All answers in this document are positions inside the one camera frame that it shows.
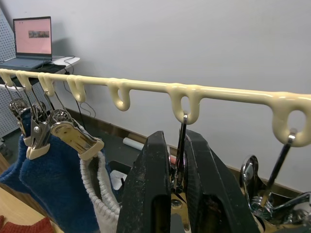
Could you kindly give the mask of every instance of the white pegboard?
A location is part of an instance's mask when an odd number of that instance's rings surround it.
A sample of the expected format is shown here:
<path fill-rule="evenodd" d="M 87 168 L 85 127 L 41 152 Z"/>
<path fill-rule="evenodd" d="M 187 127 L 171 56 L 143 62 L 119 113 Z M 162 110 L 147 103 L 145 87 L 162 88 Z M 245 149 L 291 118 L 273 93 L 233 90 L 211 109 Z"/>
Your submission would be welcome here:
<path fill-rule="evenodd" d="M 13 57 L 15 57 L 14 34 L 2 10 L 0 9 L 0 61 L 4 61 Z M 50 107 L 44 97 L 44 92 L 40 83 L 33 85 L 33 88 L 38 99 L 43 101 L 49 109 Z M 14 98 L 18 98 L 16 92 L 11 91 L 11 94 Z M 26 95 L 23 91 L 21 94 L 23 98 L 26 99 Z M 33 94 L 28 92 L 28 96 L 33 103 L 35 101 Z M 17 121 L 9 109 L 10 101 L 11 97 L 8 91 L 6 89 L 0 89 L 0 138 L 18 129 Z"/>

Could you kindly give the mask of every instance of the blue sock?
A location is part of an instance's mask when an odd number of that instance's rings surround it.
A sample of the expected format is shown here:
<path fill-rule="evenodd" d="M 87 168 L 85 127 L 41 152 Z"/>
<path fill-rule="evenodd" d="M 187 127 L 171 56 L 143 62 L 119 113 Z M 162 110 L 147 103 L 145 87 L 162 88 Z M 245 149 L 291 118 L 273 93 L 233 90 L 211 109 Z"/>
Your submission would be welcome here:
<path fill-rule="evenodd" d="M 99 229 L 82 182 L 78 153 L 59 138 L 51 135 L 47 154 L 26 159 L 19 178 L 46 204 L 64 232 L 93 233 Z"/>
<path fill-rule="evenodd" d="M 30 196 L 32 196 L 32 198 L 36 200 L 41 205 L 41 207 L 49 213 L 43 202 L 19 180 L 19 173 L 23 162 L 26 159 L 27 148 L 28 147 L 24 143 L 23 136 L 21 135 L 18 141 L 17 161 L 13 163 L 4 173 L 1 174 L 0 183 L 7 185 L 15 191 L 30 194 Z"/>

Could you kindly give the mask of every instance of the laptop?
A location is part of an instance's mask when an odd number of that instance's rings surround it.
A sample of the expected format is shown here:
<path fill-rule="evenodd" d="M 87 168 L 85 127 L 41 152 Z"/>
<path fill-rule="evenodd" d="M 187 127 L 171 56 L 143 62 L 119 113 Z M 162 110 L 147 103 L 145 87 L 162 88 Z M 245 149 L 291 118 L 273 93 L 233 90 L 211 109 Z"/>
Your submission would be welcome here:
<path fill-rule="evenodd" d="M 51 17 L 13 19 L 16 57 L 0 68 L 31 70 L 52 60 Z"/>

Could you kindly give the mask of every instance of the cream plastic drying rack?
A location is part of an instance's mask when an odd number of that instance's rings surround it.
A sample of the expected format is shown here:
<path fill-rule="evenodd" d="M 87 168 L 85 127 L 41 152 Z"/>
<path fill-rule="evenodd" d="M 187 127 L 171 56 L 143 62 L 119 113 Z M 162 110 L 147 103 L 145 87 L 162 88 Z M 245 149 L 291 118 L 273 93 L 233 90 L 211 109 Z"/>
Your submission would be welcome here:
<path fill-rule="evenodd" d="M 16 75 L 27 91 L 32 88 L 29 78 L 38 78 L 43 90 L 47 91 L 49 96 L 55 94 L 53 80 L 67 81 L 78 102 L 84 102 L 86 99 L 84 84 L 108 86 L 115 106 L 121 111 L 126 111 L 130 107 L 130 90 L 167 93 L 171 97 L 174 115 L 180 122 L 183 121 L 184 115 L 181 99 L 186 96 L 190 102 L 188 124 L 197 121 L 200 100 L 203 98 L 264 104 L 272 109 L 273 133 L 283 144 L 287 142 L 290 132 L 287 123 L 289 114 L 294 110 L 300 110 L 306 115 L 306 124 L 304 129 L 297 134 L 293 146 L 303 147 L 311 143 L 311 95 L 0 69 L 0 76 L 9 87 L 13 86 L 10 75 Z M 120 90 L 123 100 L 119 97 L 118 90 Z"/>

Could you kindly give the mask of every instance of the pink screen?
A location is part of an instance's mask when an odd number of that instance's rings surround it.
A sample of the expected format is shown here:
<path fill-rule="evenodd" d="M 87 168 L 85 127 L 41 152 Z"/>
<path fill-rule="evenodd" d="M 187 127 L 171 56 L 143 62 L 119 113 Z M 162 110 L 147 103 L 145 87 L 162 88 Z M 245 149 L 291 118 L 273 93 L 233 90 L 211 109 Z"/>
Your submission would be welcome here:
<path fill-rule="evenodd" d="M 52 53 L 49 18 L 16 20 L 14 26 L 17 52 Z"/>

